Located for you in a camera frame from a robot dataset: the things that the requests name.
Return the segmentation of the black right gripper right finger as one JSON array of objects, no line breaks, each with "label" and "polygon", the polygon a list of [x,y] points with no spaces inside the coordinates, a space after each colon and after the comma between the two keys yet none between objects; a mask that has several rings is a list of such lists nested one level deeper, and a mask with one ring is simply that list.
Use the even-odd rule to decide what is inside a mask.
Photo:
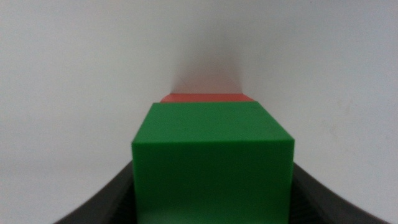
[{"label": "black right gripper right finger", "polygon": [[378,224],[384,220],[353,205],[294,165],[290,222]]}]

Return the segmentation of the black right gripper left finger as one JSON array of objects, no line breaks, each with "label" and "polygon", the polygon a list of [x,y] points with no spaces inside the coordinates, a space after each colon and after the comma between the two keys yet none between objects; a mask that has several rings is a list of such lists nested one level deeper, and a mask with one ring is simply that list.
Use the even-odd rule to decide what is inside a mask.
[{"label": "black right gripper left finger", "polygon": [[108,223],[132,183],[131,161],[99,192],[55,224]]}]

